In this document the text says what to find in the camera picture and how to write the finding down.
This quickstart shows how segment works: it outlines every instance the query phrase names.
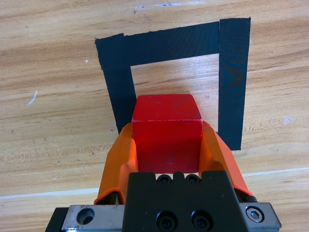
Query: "wooden table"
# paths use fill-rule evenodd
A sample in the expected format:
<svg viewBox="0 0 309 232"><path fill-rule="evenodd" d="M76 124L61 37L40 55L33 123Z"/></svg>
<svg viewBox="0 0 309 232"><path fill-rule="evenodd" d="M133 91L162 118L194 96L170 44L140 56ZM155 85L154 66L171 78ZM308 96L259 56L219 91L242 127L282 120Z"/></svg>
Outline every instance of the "wooden table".
<svg viewBox="0 0 309 232"><path fill-rule="evenodd" d="M1 231L44 231L55 207L97 196L118 133L95 38L249 16L242 150L234 155L249 189L273 204L281 231L308 231L309 2L164 3L0 2ZM191 93L217 129L218 54L132 72L137 95Z"/></svg>

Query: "wood grain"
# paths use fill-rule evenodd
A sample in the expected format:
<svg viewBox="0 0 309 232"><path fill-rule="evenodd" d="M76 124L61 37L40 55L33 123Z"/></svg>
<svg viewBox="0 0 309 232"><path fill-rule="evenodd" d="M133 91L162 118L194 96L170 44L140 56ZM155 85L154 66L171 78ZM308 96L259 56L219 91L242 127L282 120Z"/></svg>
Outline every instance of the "wood grain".
<svg viewBox="0 0 309 232"><path fill-rule="evenodd" d="M117 129L95 38L230 17L251 17L242 150L234 152L240 170L309 167L309 2L211 0L156 6L163 3L0 2L0 196L99 187ZM137 95L193 94L203 118L217 128L217 55L134 66L132 74ZM307 178L302 170L246 181L260 201L274 204L282 231L293 232L308 227ZM95 198L15 198L0 207L0 231L44 231L55 207Z"/></svg>

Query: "bolt hole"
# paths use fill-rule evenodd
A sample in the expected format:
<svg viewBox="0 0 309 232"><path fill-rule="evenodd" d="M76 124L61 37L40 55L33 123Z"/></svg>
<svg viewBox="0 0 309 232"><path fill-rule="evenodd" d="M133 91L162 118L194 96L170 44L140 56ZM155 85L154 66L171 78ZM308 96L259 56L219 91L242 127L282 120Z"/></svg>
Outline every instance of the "bolt hole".
<svg viewBox="0 0 309 232"><path fill-rule="evenodd" d="M189 183L199 183L200 179L195 174L190 174L185 178Z"/></svg>
<svg viewBox="0 0 309 232"><path fill-rule="evenodd" d="M163 211L158 214L157 218L157 226L162 232L172 232L177 227L177 218L170 211Z"/></svg>
<svg viewBox="0 0 309 232"><path fill-rule="evenodd" d="M158 182L162 183L162 184L167 184L172 182L172 179L170 178L169 175L160 175L158 178Z"/></svg>
<svg viewBox="0 0 309 232"><path fill-rule="evenodd" d="M199 231L206 232L212 229L211 216L204 210L196 210L192 213L192 224Z"/></svg>
<svg viewBox="0 0 309 232"><path fill-rule="evenodd" d="M86 208L82 209L78 214L77 214L77 222L80 225L87 225L89 224L95 216L95 212L93 209Z"/></svg>

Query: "screw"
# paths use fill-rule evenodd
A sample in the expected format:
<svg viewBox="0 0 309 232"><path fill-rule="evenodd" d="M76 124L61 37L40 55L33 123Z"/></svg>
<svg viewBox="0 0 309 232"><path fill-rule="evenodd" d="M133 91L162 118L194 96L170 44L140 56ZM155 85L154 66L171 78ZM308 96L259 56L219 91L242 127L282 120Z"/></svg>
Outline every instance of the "screw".
<svg viewBox="0 0 309 232"><path fill-rule="evenodd" d="M262 222L264 220L262 211L257 208L247 208L246 214L251 221L254 221L256 223Z"/></svg>

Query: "silver metal block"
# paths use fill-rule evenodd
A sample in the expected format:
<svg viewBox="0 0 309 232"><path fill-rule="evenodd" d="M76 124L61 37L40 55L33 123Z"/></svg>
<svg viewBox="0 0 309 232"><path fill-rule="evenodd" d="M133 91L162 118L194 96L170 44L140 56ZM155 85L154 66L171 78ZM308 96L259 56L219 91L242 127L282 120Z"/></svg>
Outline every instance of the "silver metal block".
<svg viewBox="0 0 309 232"><path fill-rule="evenodd" d="M124 205L71 205L63 222L67 232L122 230Z"/></svg>
<svg viewBox="0 0 309 232"><path fill-rule="evenodd" d="M240 203L250 232L278 232L281 223L270 203Z"/></svg>

